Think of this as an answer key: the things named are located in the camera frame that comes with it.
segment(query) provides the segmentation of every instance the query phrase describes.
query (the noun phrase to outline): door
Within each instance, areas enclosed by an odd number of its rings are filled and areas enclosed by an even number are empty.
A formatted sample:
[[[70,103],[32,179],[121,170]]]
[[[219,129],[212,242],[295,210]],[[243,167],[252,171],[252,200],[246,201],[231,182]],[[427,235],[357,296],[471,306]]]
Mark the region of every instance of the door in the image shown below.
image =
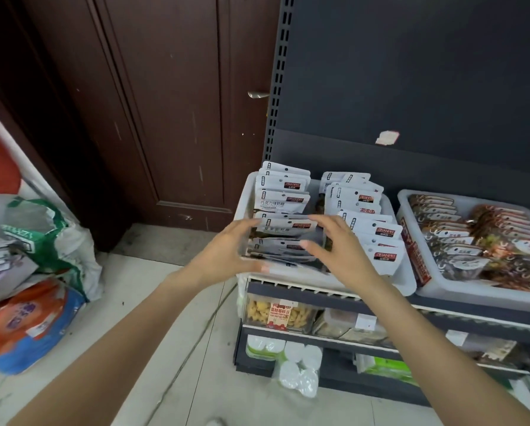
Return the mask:
[[[257,170],[280,0],[23,0],[127,200],[219,230]]]

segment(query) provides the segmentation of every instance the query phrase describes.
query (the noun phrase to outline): white price tag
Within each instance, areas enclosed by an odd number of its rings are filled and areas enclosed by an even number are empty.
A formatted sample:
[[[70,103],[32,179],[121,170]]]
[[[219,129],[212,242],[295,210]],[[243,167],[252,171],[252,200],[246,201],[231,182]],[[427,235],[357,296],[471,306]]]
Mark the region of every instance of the white price tag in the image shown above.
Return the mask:
[[[375,330],[376,322],[377,317],[375,317],[375,315],[358,314],[355,328],[362,330]]]
[[[466,332],[459,332],[458,330],[449,330],[446,332],[446,339],[456,346],[463,346],[468,334]]]
[[[290,307],[293,307],[293,308],[296,308],[298,306],[298,302],[287,301],[285,299],[281,299],[280,301],[278,301],[278,304],[279,305],[283,305],[283,306],[290,306]]]

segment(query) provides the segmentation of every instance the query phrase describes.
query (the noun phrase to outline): green and white plastic bag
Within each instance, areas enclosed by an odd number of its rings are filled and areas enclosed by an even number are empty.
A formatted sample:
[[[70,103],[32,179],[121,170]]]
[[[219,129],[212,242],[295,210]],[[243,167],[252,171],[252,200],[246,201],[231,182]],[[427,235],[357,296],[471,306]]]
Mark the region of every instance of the green and white plastic bag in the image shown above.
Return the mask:
[[[37,272],[70,270],[71,287],[89,301],[101,297],[101,266],[95,260],[91,233],[53,204],[16,197],[7,206],[2,229],[39,266]]]

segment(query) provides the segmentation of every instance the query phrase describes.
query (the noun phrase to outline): door handle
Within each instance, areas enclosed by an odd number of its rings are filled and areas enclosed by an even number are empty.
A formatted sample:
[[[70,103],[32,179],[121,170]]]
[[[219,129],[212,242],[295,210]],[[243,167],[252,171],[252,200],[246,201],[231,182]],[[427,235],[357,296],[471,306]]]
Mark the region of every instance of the door handle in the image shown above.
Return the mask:
[[[247,91],[247,94],[252,99],[264,99],[266,97],[269,97],[269,93],[268,92]]]

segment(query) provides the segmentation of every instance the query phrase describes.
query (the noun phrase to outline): black label on package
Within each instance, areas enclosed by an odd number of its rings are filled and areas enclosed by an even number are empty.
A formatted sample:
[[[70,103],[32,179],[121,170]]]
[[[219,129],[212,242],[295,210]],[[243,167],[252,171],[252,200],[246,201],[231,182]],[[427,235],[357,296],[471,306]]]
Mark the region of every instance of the black label on package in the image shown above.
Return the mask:
[[[395,261],[397,258],[397,254],[389,254],[389,253],[375,253],[373,255],[374,260],[382,260],[382,261]]]
[[[377,227],[375,229],[375,234],[379,236],[393,237],[393,235],[395,235],[395,230],[384,229],[383,227]]]
[[[373,203],[373,196],[366,196],[363,194],[360,194],[357,198],[358,201],[367,201],[368,203]]]
[[[288,190],[299,190],[300,184],[298,182],[285,182],[285,188]]]

